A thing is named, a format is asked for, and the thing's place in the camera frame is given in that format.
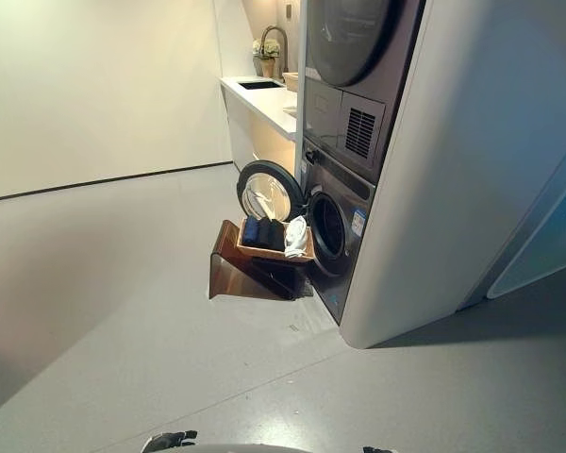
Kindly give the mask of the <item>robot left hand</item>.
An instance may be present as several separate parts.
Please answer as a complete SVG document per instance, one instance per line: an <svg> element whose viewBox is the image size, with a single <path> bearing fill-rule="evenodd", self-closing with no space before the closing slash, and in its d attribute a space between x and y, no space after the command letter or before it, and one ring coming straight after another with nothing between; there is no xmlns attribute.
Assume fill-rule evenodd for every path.
<svg viewBox="0 0 566 453"><path fill-rule="evenodd" d="M191 417L184 417L172 421L157 428L157 434L161 433L176 433L181 431L196 431L198 429L197 422Z"/></svg>

